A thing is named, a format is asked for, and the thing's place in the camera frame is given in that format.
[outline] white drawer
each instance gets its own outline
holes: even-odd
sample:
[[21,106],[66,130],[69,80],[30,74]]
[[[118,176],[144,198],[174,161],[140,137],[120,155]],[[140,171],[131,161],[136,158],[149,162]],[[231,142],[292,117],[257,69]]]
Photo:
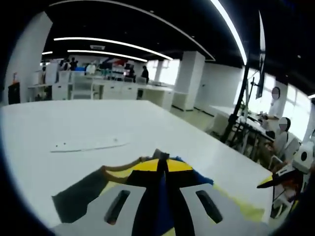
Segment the white drawer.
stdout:
[[124,100],[136,100],[137,99],[137,89],[123,90],[121,93],[121,99]]
[[54,84],[52,86],[53,100],[68,100],[68,85]]
[[133,84],[124,85],[122,87],[122,92],[132,92],[132,91],[137,91],[137,90],[138,90],[138,88]]
[[162,107],[168,111],[171,110],[174,92],[164,92]]
[[115,85],[115,84],[105,84],[103,87],[103,91],[116,91],[120,92],[122,90],[121,85]]
[[122,98],[122,93],[117,92],[117,91],[103,91],[103,96],[102,99],[107,100],[107,99],[115,99],[115,100],[120,100]]

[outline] white pillar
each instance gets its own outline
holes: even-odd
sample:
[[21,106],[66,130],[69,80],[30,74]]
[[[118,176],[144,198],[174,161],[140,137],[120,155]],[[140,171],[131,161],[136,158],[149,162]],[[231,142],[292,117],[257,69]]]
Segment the white pillar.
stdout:
[[41,12],[32,18],[18,39],[6,69],[4,105],[8,104],[8,86],[12,84],[15,72],[17,72],[17,79],[20,82],[21,103],[27,102],[27,87],[31,83],[33,72],[39,69],[42,52],[52,24],[46,13]]
[[157,72],[156,72],[156,76],[154,77],[154,81],[159,81],[159,76],[161,75],[162,66],[163,66],[163,61],[159,60],[157,63]]
[[184,52],[178,79],[175,84],[173,105],[184,110],[193,110],[202,76],[205,57],[199,52]]

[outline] white table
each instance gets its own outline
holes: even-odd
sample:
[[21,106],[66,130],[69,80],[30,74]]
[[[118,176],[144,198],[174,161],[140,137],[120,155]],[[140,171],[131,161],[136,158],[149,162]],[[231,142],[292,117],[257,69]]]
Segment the white table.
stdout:
[[[70,100],[14,104],[1,108],[3,147],[12,180],[47,226],[60,223],[51,196],[101,165],[119,166],[156,148],[180,156],[230,196],[265,209],[272,188],[257,189],[270,172],[184,120],[149,101]],[[64,140],[128,133],[131,143],[86,152],[51,153]]]
[[94,79],[93,85],[102,87],[99,90],[99,93],[103,94],[103,99],[125,99],[126,97],[127,99],[135,100],[137,98],[136,96],[138,91],[143,90],[143,100],[149,100],[168,111],[170,111],[172,107],[174,91],[173,89],[168,87],[141,85],[135,83],[108,81],[100,79]]

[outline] black ceiling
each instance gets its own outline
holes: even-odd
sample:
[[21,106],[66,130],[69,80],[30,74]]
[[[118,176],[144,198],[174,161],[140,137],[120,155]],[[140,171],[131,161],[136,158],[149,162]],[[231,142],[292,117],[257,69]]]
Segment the black ceiling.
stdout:
[[[216,63],[242,66],[237,45],[223,18],[210,0],[120,0],[167,20],[202,45]],[[259,53],[259,18],[261,11],[266,37],[266,72],[277,75],[306,94],[315,93],[312,66],[315,64],[314,8],[306,0],[220,0],[234,23],[245,50],[250,49],[249,63],[257,66]],[[117,40],[148,48],[167,56],[181,58],[182,52],[198,50],[211,59],[186,36],[140,11],[112,3],[76,1],[46,8],[53,21],[45,51],[47,57],[64,57],[69,49],[90,50],[104,45],[105,51],[140,57],[161,57],[134,48],[93,41],[53,41],[55,37],[95,37]]]

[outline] window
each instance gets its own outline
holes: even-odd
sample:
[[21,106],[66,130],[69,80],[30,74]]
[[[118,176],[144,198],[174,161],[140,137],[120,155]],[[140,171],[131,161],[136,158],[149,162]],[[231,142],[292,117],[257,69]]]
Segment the window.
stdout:
[[[248,72],[248,85],[249,85],[249,92],[251,91],[251,82],[254,78],[254,83],[258,84],[260,80],[260,74],[259,71],[254,70],[254,69],[249,69]],[[271,101],[272,101],[272,96],[271,96],[271,91],[273,87],[275,86],[275,77],[265,74],[265,81],[264,81],[264,88],[262,92],[262,97],[259,99],[256,99],[256,93],[257,93],[257,86],[252,87],[252,93],[250,97],[250,102],[249,102],[249,110],[251,112],[259,113],[259,112],[269,112],[270,106],[271,106]],[[239,94],[241,92],[241,87],[242,87],[242,82],[243,78],[238,84],[237,91],[236,91],[236,96],[234,99],[234,105],[236,105]],[[246,93],[244,92],[243,96],[243,101],[246,101]]]
[[157,67],[158,67],[158,60],[150,60],[147,62],[147,69],[149,72],[150,80],[154,80],[154,78],[156,77]]
[[288,85],[283,116],[291,120],[290,132],[303,140],[311,114],[311,101],[301,91]]
[[175,85],[180,62],[181,61],[178,59],[164,60],[162,64],[161,74],[158,80],[168,85]]

